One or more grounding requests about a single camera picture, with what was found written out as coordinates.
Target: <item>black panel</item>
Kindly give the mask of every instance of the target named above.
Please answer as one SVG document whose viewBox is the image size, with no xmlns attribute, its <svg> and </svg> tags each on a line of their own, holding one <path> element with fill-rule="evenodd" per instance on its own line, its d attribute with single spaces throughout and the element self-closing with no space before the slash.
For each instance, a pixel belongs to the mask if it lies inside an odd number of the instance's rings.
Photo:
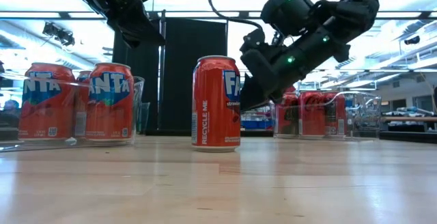
<svg viewBox="0 0 437 224">
<path fill-rule="evenodd" d="M 159 129 L 191 131 L 193 70 L 200 57 L 227 54 L 226 24 L 182 18 L 166 21 Z"/>
<path fill-rule="evenodd" d="M 142 102 L 150 102 L 147 129 L 151 130 L 158 128 L 158 61 L 158 46 L 141 43 L 131 49 L 120 33 L 115 34 L 113 62 L 130 66 L 134 76 L 145 79 Z"/>
</svg>

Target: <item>wooden table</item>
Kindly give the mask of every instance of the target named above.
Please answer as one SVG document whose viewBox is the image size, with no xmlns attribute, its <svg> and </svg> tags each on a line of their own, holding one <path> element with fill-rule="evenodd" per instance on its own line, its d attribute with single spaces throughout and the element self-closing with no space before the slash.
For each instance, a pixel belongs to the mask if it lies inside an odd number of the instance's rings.
<svg viewBox="0 0 437 224">
<path fill-rule="evenodd" d="M 394 141 L 188 137 L 0 153 L 2 224 L 435 223 L 437 147 Z"/>
</svg>

